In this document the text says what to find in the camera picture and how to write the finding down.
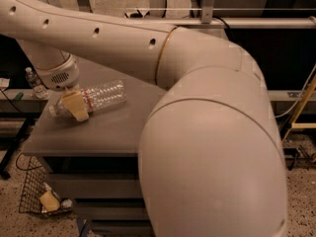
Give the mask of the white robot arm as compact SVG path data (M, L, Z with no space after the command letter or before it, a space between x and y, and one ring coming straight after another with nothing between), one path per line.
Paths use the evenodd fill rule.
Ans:
M153 83L138 149L156 237L286 237L285 163L264 76L241 46L166 24L0 0L0 33Z

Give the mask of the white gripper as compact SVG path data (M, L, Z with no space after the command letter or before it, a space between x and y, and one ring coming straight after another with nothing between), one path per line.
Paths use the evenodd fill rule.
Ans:
M69 55L62 64L56 67L48 70L38 69L37 74L43 84L53 91L79 87L79 68L72 55ZM83 96L79 91L64 93L61 97L61 104L77 121L84 121L89 118Z

